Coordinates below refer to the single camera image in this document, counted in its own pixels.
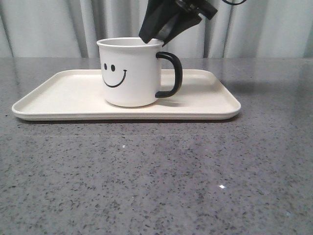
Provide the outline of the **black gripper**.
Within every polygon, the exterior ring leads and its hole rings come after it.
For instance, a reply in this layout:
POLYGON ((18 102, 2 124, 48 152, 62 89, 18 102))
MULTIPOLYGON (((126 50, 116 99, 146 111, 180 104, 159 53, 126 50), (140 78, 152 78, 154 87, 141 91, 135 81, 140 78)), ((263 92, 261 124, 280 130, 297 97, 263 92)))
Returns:
POLYGON ((166 45, 185 30, 199 24, 202 18, 198 14, 211 20, 217 12, 207 0, 150 0, 139 37, 146 44, 152 39, 159 39, 166 45), (180 7, 196 15, 180 13, 180 7))

